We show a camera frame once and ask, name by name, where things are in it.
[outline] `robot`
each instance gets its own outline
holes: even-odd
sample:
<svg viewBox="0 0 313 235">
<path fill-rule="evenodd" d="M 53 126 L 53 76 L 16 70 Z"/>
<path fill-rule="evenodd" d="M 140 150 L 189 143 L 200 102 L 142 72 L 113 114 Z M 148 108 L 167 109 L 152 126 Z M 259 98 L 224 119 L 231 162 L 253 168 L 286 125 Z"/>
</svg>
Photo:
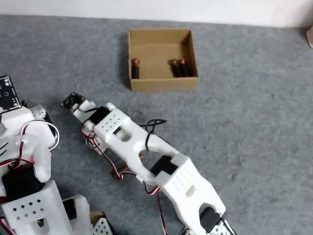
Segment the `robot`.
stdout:
<svg viewBox="0 0 313 235">
<path fill-rule="evenodd" d="M 155 187 L 150 194 L 161 190 L 171 200 L 179 219 L 185 225 L 181 234 L 236 234 L 223 218 L 225 205 L 212 185 L 199 174 L 190 158 L 153 134 L 156 125 L 164 120 L 153 119 L 143 129 L 113 104 L 96 107 L 94 102 L 75 92 L 61 106 L 82 123 L 81 133 L 86 144 L 109 160 L 115 178 L 122 179 L 123 174 L 133 174 L 146 189 L 147 185 Z M 119 172 L 104 153 L 107 148 L 124 160 L 130 171 Z M 162 155 L 150 170 L 141 162 L 142 150 Z M 161 221 L 163 232 L 167 234 L 162 216 Z"/>
<path fill-rule="evenodd" d="M 9 75 L 0 77 L 0 118 L 0 196 L 5 214 L 0 224 L 8 234 L 100 234 L 92 227 L 85 197 L 62 201 L 50 179 L 51 151 L 59 143 L 59 131 L 42 106 L 28 109 L 20 102 Z"/>
</svg>

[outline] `white plastic bracket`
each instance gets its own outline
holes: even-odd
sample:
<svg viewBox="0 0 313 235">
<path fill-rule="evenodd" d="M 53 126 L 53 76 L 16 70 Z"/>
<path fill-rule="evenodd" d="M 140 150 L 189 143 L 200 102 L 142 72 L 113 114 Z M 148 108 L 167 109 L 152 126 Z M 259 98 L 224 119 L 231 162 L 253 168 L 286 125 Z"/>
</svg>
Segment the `white plastic bracket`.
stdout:
<svg viewBox="0 0 313 235">
<path fill-rule="evenodd" d="M 74 235 L 53 180 L 37 193 L 2 204 L 2 209 L 17 235 Z M 37 224 L 41 219 L 42 227 Z"/>
<path fill-rule="evenodd" d="M 100 218 L 93 227 L 93 235 L 113 235 L 106 218 Z"/>
</svg>

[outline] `white robot part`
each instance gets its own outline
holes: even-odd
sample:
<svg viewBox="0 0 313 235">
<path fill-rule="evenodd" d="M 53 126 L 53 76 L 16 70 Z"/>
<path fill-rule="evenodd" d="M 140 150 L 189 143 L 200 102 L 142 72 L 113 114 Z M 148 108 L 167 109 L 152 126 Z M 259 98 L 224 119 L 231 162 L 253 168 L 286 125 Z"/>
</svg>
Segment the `white robot part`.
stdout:
<svg viewBox="0 0 313 235">
<path fill-rule="evenodd" d="M 83 123 L 82 130 L 87 134 L 94 133 L 99 146 L 110 148 L 128 165 L 140 181 L 158 185 L 175 206 L 178 217 L 196 235 L 206 235 L 201 226 L 199 210 L 203 205 L 213 208 L 220 216 L 225 212 L 225 205 L 212 187 L 197 171 L 189 157 L 180 154 L 160 137 L 149 134 L 133 122 L 129 116 L 115 108 L 106 105 L 110 112 L 98 123 L 93 124 L 90 114 L 81 119 L 81 108 L 77 105 L 74 115 Z M 139 158 L 142 150 L 150 150 L 166 155 L 176 170 L 168 174 L 161 169 L 152 173 L 145 168 Z"/>
<path fill-rule="evenodd" d="M 92 234 L 92 224 L 90 222 L 90 209 L 88 201 L 85 197 L 81 195 L 76 195 L 66 200 L 74 200 L 76 218 L 70 220 L 70 224 L 73 228 L 75 235 L 91 235 Z"/>
<path fill-rule="evenodd" d="M 106 218 L 100 218 L 93 227 L 93 235 L 113 235 Z"/>
<path fill-rule="evenodd" d="M 37 193 L 2 204 L 2 209 L 17 235 L 74 235 L 53 180 Z M 42 227 L 37 222 L 41 219 Z"/>
<path fill-rule="evenodd" d="M 200 224 L 199 209 L 205 204 L 223 215 L 225 205 L 212 185 L 199 174 L 190 158 L 178 153 L 171 159 L 171 163 L 178 168 L 172 175 L 161 171 L 156 177 L 156 184 L 172 201 L 180 220 L 197 235 L 206 235 Z"/>
<path fill-rule="evenodd" d="M 225 220 L 225 224 L 220 220 L 217 225 L 214 226 L 212 231 L 208 232 L 206 235 L 233 235 L 235 232 L 232 230 L 228 222 Z M 194 231 L 186 230 L 182 235 L 197 235 Z"/>
<path fill-rule="evenodd" d="M 33 113 L 35 119 L 44 119 L 47 115 L 44 107 L 41 105 L 31 108 L 30 111 Z"/>
</svg>

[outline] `red wire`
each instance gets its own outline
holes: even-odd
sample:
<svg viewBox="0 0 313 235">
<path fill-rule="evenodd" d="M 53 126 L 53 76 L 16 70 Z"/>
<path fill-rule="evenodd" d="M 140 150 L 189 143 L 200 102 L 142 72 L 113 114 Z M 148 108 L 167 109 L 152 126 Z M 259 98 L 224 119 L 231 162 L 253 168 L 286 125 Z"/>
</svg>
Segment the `red wire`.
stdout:
<svg viewBox="0 0 313 235">
<path fill-rule="evenodd" d="M 94 145 L 96 146 L 96 148 L 100 151 L 100 153 L 108 160 L 108 162 L 111 164 L 115 174 L 117 175 L 117 178 L 119 180 L 122 180 L 123 179 L 123 175 L 120 175 L 118 173 L 118 170 L 116 169 L 116 166 L 114 165 L 114 163 L 111 161 L 111 159 L 101 150 L 101 148 L 99 147 L 99 145 L 97 144 L 96 140 L 95 140 L 95 137 L 92 138 L 92 141 L 94 143 Z"/>
<path fill-rule="evenodd" d="M 0 224 L 9 235 L 15 235 L 13 231 L 5 224 L 3 218 L 0 219 Z"/>
<path fill-rule="evenodd" d="M 162 213 L 162 208 L 161 208 L 161 200 L 160 200 L 160 189 L 157 191 L 157 203 L 158 203 L 158 210 L 160 212 L 160 218 L 161 218 L 161 224 L 162 224 L 162 229 L 165 235 L 168 235 L 166 226 L 165 226 L 165 221 Z"/>
</svg>

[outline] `open cardboard box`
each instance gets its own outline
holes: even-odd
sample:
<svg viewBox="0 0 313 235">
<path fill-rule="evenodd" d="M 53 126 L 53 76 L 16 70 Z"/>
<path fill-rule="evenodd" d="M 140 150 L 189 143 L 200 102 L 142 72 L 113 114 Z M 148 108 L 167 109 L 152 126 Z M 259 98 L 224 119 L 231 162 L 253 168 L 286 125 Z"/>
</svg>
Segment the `open cardboard box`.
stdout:
<svg viewBox="0 0 313 235">
<path fill-rule="evenodd" d="M 132 91 L 178 91 L 196 87 L 198 70 L 189 29 L 131 29 L 128 43 Z M 139 79 L 132 79 L 133 58 L 140 61 Z M 173 59 L 185 59 L 192 76 L 174 77 L 170 65 Z"/>
<path fill-rule="evenodd" d="M 311 29 L 307 31 L 307 37 L 308 37 L 308 42 L 309 42 L 310 47 L 313 48 L 313 26 Z"/>
</svg>

